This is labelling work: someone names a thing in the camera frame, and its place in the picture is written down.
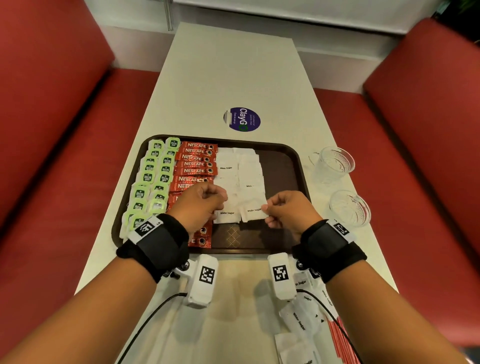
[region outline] black cable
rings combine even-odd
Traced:
[[[174,294],[173,296],[170,296],[168,297],[165,301],[163,301],[159,307],[157,307],[152,313],[151,315],[145,320],[145,322],[143,323],[142,326],[140,326],[140,328],[138,329],[137,333],[135,334],[135,336],[133,337],[133,339],[130,341],[130,343],[128,344],[127,348],[125,349],[125,351],[123,352],[120,360],[118,360],[117,364],[120,364],[121,362],[123,362],[123,359],[125,359],[125,356],[127,355],[128,353],[128,350],[130,350],[130,348],[132,347],[133,343],[135,342],[135,339],[137,339],[138,335],[140,335],[140,333],[142,332],[142,330],[144,329],[144,327],[146,326],[146,324],[148,324],[148,321],[150,321],[150,319],[157,313],[157,311],[163,307],[164,304],[166,304],[168,301],[170,301],[172,298],[175,298],[175,297],[178,297],[178,296],[182,296],[182,297],[186,297],[187,294],[185,292],[181,292],[181,293],[176,293]]]
[[[348,335],[347,333],[345,332],[345,330],[340,326],[340,324],[338,323],[338,321],[335,319],[335,317],[333,317],[332,313],[328,310],[328,308],[326,308],[326,306],[311,292],[308,292],[306,290],[301,290],[301,289],[297,289],[297,292],[300,292],[300,293],[306,293],[306,294],[309,294],[310,296],[312,296],[324,309],[326,312],[328,312],[328,314],[330,315],[330,317],[332,318],[333,322],[335,322],[335,324],[338,326],[338,328],[340,329],[340,331],[342,332],[343,336],[345,337],[345,339],[347,339],[348,343],[350,344],[350,346],[352,347],[353,349],[353,352],[355,353],[355,355],[357,356],[357,358],[359,359],[359,362],[361,364],[363,364],[362,360],[360,359],[360,355],[358,354],[357,352],[357,349],[355,349],[355,346],[353,346],[352,342],[350,341],[350,339],[348,338]]]

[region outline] tray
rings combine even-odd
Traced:
[[[181,135],[154,135],[140,146],[138,156],[130,174],[128,184],[120,203],[120,208],[112,226],[112,239],[116,246],[123,244],[119,237],[121,216],[127,209],[131,185],[135,182],[140,167],[140,159],[148,149],[148,141],[167,139],[176,136],[181,141],[218,144],[226,148],[252,148],[259,155],[264,172],[265,197],[268,199],[284,190],[303,192],[310,200],[307,183],[297,152],[283,144],[247,142],[214,138],[197,138]],[[241,222],[239,224],[214,224],[212,232],[212,248],[191,247],[193,254],[275,254],[290,253],[291,247],[297,244],[290,232],[282,229],[270,229],[263,220]]]

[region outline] tabletop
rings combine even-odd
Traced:
[[[230,128],[224,114],[235,107],[255,111],[260,126],[248,132]],[[115,256],[111,238],[115,215],[141,143],[156,134],[288,145],[300,157],[313,205],[329,217],[329,192],[312,181],[309,155],[336,143],[293,41],[181,23],[77,291]],[[349,176],[340,184],[340,188],[355,190]],[[396,289],[370,225],[355,234],[368,262]],[[266,256],[218,258],[220,270],[211,305],[194,310],[181,306],[178,299],[170,309],[166,306],[149,323],[124,363],[277,363],[273,335],[285,327],[278,317]],[[184,284],[182,279],[162,280],[140,324]],[[318,336],[315,342],[324,362],[338,363],[328,327]]]

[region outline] seat backrest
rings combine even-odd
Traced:
[[[114,57],[83,0],[0,8],[1,226]]]
[[[480,254],[480,48],[424,19],[364,89]]]

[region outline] wristband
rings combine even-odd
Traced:
[[[128,234],[117,256],[135,259],[158,283],[162,275],[188,260],[188,232],[174,217],[150,217]]]
[[[351,241],[352,234],[334,220],[322,220],[305,230],[300,244],[292,247],[294,258],[314,269],[324,283],[367,256]]]

